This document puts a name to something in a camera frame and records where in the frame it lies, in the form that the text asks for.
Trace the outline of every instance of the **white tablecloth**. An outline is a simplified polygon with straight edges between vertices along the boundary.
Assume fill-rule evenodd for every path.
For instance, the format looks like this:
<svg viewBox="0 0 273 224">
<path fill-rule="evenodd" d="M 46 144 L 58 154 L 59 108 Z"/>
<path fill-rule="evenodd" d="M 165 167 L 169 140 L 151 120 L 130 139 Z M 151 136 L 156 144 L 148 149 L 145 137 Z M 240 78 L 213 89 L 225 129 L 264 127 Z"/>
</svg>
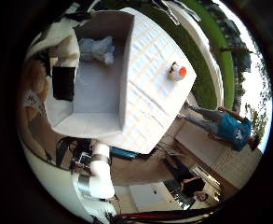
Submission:
<svg viewBox="0 0 273 224">
<path fill-rule="evenodd" d="M 192 89 L 196 73 L 161 27 L 132 8 L 121 10 L 135 16 L 127 59 L 125 124 L 121 133 L 99 140 L 109 146 L 147 154 L 171 126 Z M 186 68 L 187 74 L 181 81 L 168 79 L 173 62 Z"/>
</svg>

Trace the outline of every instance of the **plastic bag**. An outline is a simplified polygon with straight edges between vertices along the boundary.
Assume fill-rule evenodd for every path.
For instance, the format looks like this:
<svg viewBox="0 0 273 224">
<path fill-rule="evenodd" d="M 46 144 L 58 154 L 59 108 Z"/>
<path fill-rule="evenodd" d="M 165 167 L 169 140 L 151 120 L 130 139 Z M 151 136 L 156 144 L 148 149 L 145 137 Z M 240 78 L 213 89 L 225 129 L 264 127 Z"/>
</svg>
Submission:
<svg viewBox="0 0 273 224">
<path fill-rule="evenodd" d="M 115 46 L 112 45 L 112 37 L 109 35 L 102 40 L 82 38 L 79 40 L 80 59 L 91 61 L 97 59 L 109 65 L 114 62 Z"/>
</svg>

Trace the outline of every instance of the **blue shirt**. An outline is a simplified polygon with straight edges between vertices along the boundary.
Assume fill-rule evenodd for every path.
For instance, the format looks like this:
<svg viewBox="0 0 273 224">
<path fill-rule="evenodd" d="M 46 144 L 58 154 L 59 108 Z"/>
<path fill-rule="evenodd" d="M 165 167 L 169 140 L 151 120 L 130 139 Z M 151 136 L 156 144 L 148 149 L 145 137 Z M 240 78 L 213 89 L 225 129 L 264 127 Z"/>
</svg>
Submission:
<svg viewBox="0 0 273 224">
<path fill-rule="evenodd" d="M 232 149 L 241 151 L 247 144 L 247 138 L 251 134 L 251 127 L 252 123 L 247 118 L 240 122 L 225 113 L 219 124 L 218 137 L 231 142 L 233 144 Z"/>
</svg>

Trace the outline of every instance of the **grass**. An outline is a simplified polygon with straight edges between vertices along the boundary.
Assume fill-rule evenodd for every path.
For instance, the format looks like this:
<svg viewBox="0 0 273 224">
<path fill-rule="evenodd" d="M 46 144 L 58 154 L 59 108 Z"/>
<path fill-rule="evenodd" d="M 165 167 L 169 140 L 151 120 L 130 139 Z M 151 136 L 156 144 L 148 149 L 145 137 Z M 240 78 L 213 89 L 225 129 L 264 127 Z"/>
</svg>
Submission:
<svg viewBox="0 0 273 224">
<path fill-rule="evenodd" d="M 195 0 L 185 1 L 182 0 L 188 7 L 195 10 L 201 18 L 200 27 L 209 38 L 212 46 L 212 53 L 218 62 L 223 79 L 224 86 L 224 103 L 228 108 L 232 108 L 235 98 L 234 88 L 234 68 L 231 52 L 220 52 L 220 47 L 226 47 L 227 42 L 224 34 L 221 32 L 218 23 L 211 16 L 211 14 Z"/>
<path fill-rule="evenodd" d="M 106 3 L 108 7 L 114 9 L 121 9 L 122 7 L 127 6 L 126 4 L 115 0 L 107 0 Z M 132 4 L 129 4 L 129 7 L 137 7 L 137 5 L 133 6 Z M 192 88 L 192 92 L 195 95 L 198 104 L 205 108 L 214 109 L 216 107 L 217 98 L 210 70 L 193 38 L 182 26 L 175 26 L 165 13 L 145 4 L 135 9 L 141 11 L 144 15 L 161 26 L 179 45 L 197 74 L 197 79 Z"/>
</svg>

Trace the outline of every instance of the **bottle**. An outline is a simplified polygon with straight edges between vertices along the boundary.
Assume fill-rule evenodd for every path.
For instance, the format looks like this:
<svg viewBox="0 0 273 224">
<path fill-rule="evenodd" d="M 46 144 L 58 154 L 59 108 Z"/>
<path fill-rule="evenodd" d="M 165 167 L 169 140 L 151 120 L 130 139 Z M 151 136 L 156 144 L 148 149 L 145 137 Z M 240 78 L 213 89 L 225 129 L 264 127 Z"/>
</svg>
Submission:
<svg viewBox="0 0 273 224">
<path fill-rule="evenodd" d="M 180 66 L 177 62 L 174 62 L 171 66 L 169 77 L 173 81 L 182 80 L 186 75 L 186 69 L 184 66 Z"/>
</svg>

